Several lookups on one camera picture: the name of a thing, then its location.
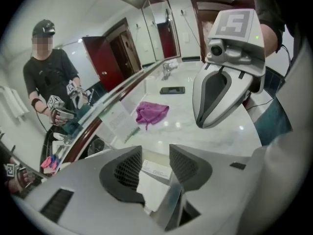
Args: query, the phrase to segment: chrome faucet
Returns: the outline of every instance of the chrome faucet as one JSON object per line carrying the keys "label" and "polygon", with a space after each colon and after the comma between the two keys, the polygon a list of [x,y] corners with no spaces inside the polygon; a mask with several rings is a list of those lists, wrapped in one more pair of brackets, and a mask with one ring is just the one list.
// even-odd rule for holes
{"label": "chrome faucet", "polygon": [[171,71],[176,69],[178,66],[170,67],[170,64],[163,64],[163,78],[162,80],[167,80],[171,75]]}

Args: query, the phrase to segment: black cap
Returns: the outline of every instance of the black cap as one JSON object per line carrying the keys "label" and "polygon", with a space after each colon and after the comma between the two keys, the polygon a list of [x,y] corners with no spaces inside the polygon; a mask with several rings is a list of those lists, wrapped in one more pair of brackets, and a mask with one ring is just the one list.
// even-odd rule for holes
{"label": "black cap", "polygon": [[54,34],[54,23],[46,19],[37,23],[33,29],[33,37],[52,37]]}

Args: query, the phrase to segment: jeans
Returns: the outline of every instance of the jeans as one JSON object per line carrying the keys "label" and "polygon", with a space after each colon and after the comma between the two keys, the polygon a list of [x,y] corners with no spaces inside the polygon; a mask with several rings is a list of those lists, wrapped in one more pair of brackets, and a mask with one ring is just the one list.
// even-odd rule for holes
{"label": "jeans", "polygon": [[277,136],[292,130],[288,117],[276,97],[254,126],[262,146],[269,145]]}
{"label": "jeans", "polygon": [[78,121],[89,111],[91,107],[84,104],[81,109],[75,109],[76,117],[69,119],[65,125],[62,126],[63,130],[71,136],[75,136],[80,131],[80,125]]}

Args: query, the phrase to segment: bathroom counter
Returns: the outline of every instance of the bathroom counter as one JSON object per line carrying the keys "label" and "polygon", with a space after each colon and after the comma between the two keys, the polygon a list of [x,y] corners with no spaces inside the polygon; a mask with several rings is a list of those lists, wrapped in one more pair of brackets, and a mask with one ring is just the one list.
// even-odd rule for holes
{"label": "bathroom counter", "polygon": [[[155,125],[139,125],[140,131],[126,143],[116,140],[116,148],[142,145],[146,151],[169,155],[169,144],[182,144],[193,148],[238,156],[251,156],[261,146],[254,124],[243,105],[228,118],[210,129],[200,129],[195,122],[192,106],[193,81],[202,62],[181,63],[168,80],[163,74],[146,78],[146,94],[141,101],[170,107],[167,116]],[[185,94],[160,94],[162,87],[184,86]]]}

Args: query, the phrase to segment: black t-shirt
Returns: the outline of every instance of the black t-shirt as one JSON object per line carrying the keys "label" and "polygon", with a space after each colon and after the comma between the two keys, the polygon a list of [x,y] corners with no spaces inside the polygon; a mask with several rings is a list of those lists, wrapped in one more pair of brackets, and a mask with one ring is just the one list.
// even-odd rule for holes
{"label": "black t-shirt", "polygon": [[24,66],[23,74],[28,94],[37,91],[46,102],[51,95],[55,95],[65,102],[66,108],[71,108],[66,86],[69,80],[78,77],[78,72],[64,50],[53,49],[50,56],[42,61],[31,57]]}

